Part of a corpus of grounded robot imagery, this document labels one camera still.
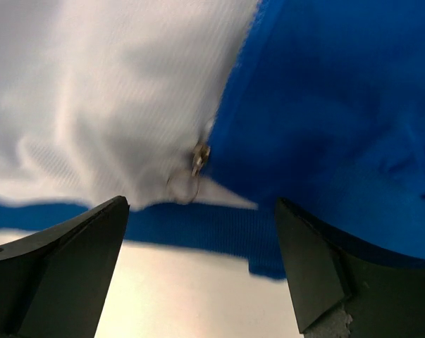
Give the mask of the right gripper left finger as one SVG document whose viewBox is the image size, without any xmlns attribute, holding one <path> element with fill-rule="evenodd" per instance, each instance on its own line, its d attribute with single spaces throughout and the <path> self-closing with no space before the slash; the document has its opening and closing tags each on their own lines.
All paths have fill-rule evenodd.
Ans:
<svg viewBox="0 0 425 338">
<path fill-rule="evenodd" d="M 116 196 L 0 245 L 0 337 L 94 337 L 128 216 Z"/>
</svg>

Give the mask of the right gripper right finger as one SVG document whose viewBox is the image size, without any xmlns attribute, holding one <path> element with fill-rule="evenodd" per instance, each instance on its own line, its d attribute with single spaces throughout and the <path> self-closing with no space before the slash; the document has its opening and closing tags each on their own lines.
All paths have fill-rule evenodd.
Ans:
<svg viewBox="0 0 425 338">
<path fill-rule="evenodd" d="M 275 211 L 304 337 L 425 337 L 425 260 L 382 249 L 286 199 Z"/>
</svg>

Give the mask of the blue white red jacket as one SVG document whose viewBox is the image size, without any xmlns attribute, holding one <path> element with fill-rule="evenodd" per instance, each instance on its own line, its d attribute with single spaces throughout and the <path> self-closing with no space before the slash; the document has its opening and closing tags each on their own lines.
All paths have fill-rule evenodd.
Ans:
<svg viewBox="0 0 425 338">
<path fill-rule="evenodd" d="M 117 195 L 273 279 L 280 198 L 425 260 L 425 1 L 0 1 L 0 229 Z"/>
</svg>

